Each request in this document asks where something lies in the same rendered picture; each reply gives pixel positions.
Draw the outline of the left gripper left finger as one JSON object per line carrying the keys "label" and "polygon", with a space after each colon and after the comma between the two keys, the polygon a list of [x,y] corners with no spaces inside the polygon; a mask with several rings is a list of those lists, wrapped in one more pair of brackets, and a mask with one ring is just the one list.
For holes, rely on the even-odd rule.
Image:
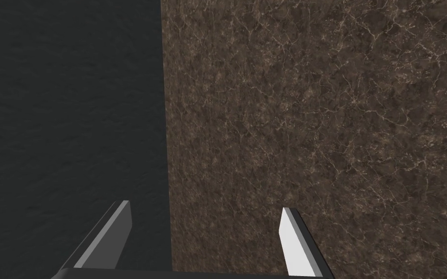
{"label": "left gripper left finger", "polygon": [[130,201],[115,201],[61,269],[115,269],[131,228]]}

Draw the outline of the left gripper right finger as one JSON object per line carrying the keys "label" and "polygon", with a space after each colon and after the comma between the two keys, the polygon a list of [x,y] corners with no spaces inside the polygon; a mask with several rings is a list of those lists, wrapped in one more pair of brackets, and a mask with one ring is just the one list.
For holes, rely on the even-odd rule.
{"label": "left gripper right finger", "polygon": [[296,208],[282,209],[279,237],[289,276],[334,276]]}

